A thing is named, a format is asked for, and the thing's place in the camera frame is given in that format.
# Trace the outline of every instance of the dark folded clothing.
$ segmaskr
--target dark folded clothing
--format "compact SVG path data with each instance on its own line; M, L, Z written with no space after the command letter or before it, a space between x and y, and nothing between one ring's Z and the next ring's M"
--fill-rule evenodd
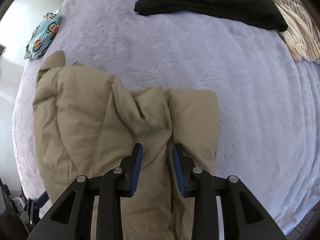
M138 0L140 15L192 11L284 32L288 26L272 0Z

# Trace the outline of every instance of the blue gripper pad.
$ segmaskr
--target blue gripper pad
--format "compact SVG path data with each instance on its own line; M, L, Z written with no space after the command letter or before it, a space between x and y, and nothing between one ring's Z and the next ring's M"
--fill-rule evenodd
M133 166L132 175L131 175L130 194L132 196L137 190L139 174L140 174L140 169L141 169L141 163L142 163L142 156L143 156L143 148L142 148L142 145L140 145L139 150L138 150L138 154L136 157L136 161Z
M177 152L177 148L175 145L173 145L173 147L172 147L172 159L173 159L174 171L176 173L178 189L179 189L181 195L184 197L185 187L184 187L184 180L183 180L183 172L182 172L182 167L180 164L180 159L179 159L179 155Z

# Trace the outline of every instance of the triangular cutout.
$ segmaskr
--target triangular cutout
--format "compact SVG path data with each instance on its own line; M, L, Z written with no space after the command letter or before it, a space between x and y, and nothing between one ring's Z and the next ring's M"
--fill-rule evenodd
M52 221L67 224L70 221L73 203L76 198L76 192L72 191L70 195L62 202L59 209L51 216Z
M263 216L261 213L257 210L257 208L252 204L252 202L249 200L249 198L244 194L243 191L239 192L243 212L244 212L244 218L245 222L247 224L252 224L258 221L263 220Z

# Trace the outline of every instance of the blue object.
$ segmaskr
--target blue object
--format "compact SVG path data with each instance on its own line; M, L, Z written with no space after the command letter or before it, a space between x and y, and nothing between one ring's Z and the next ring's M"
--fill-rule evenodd
M44 193L42 193L42 195L36 200L36 207L42 208L44 206L44 204L47 203L47 201L49 200L49 196L47 194L47 192L45 191Z
M31 39L26 46L24 59L37 58L46 53L59 30L60 21L61 16L51 12L42 17L40 24L33 31Z
M137 190L138 180L139 180L139 174L142 164L142 156L143 156L143 148L142 145L140 145L138 154L136 157L136 161L133 166L132 175L131 175L131 187L130 187L130 193L133 196L133 194Z
M172 159L173 159L174 170L176 172L178 189L181 193L181 196L184 197L185 188L184 188L183 173L182 173L182 168L181 168L178 152L177 152L175 145L173 145L173 147L172 147Z

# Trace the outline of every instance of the metal screw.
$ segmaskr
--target metal screw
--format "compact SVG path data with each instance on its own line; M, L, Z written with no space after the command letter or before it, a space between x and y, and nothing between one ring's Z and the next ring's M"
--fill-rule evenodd
M122 171L123 171L123 169L120 167L116 167L113 169L113 173L115 173L115 174L120 174Z
M194 167L193 169L192 169L192 171L194 172L194 173L201 173L202 172L202 169L201 168L199 168L199 167Z
M229 180L232 182L232 183L237 183L238 182L238 178L236 176L230 176L229 177Z
M86 178L85 178L85 176L83 176L83 175L81 175L81 176L79 176L78 178L77 178L77 181L78 182L84 182L86 180Z

